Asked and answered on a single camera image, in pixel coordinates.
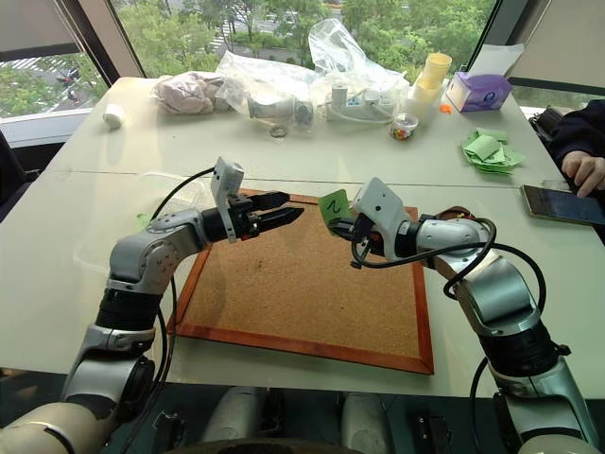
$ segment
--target purple tissue box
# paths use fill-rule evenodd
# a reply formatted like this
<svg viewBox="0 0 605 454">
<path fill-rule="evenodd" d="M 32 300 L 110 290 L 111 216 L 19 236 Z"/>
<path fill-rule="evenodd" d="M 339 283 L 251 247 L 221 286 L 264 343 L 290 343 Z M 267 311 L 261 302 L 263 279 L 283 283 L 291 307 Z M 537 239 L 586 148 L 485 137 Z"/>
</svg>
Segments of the purple tissue box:
<svg viewBox="0 0 605 454">
<path fill-rule="evenodd" d="M 510 88 L 504 76 L 457 72 L 445 93 L 460 112 L 491 111 L 502 107 Z"/>
</svg>

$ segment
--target window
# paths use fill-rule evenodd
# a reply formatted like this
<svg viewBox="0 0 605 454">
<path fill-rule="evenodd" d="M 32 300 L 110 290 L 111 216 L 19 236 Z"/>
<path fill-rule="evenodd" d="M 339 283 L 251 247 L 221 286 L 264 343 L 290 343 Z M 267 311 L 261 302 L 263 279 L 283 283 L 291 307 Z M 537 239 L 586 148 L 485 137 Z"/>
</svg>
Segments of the window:
<svg viewBox="0 0 605 454">
<path fill-rule="evenodd" d="M 307 36 L 339 19 L 368 57 L 414 80 L 426 55 L 466 64 L 495 0 L 112 0 L 148 77 L 213 71 L 225 50 L 312 67 Z"/>
<path fill-rule="evenodd" d="M 520 106 L 524 107 L 569 107 L 583 109 L 592 99 L 604 99 L 603 96 L 586 95 L 584 93 L 561 92 L 543 88 L 520 87 L 513 85 L 512 94 Z"/>
<path fill-rule="evenodd" d="M 84 53 L 0 62 L 0 118 L 93 107 L 106 91 Z"/>
</svg>

